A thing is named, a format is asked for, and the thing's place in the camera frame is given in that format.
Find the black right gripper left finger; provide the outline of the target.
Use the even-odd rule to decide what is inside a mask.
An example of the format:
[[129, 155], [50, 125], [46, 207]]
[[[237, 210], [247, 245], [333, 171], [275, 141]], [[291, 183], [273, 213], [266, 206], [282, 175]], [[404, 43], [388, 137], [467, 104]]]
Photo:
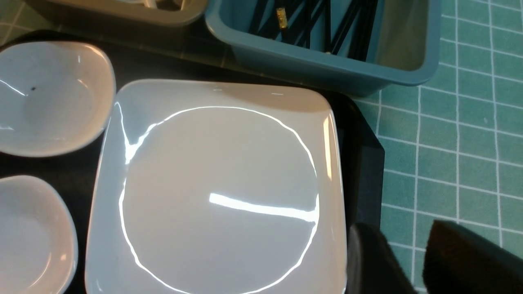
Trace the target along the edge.
[[366, 223], [351, 225], [347, 244], [348, 294], [415, 294], [381, 231]]

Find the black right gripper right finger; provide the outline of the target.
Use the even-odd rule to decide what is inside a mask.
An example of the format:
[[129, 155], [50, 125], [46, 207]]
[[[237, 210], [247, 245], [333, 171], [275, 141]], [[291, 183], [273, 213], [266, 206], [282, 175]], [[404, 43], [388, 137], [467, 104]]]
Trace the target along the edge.
[[422, 278], [429, 294], [521, 294], [523, 261], [470, 229], [436, 220]]

